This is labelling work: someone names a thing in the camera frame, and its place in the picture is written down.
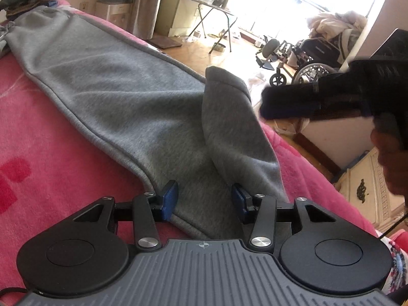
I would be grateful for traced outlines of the person right hand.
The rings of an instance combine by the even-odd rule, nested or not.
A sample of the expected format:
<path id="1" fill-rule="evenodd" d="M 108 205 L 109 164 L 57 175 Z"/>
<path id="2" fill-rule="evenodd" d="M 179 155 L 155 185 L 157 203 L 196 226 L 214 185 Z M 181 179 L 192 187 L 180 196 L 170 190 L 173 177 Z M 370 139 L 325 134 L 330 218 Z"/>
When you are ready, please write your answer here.
<path id="1" fill-rule="evenodd" d="M 383 169 L 387 188 L 392 194 L 407 198 L 407 151 L 400 148 L 399 140 L 383 131 L 378 120 L 374 120 L 371 141 L 378 150 L 378 163 Z"/>

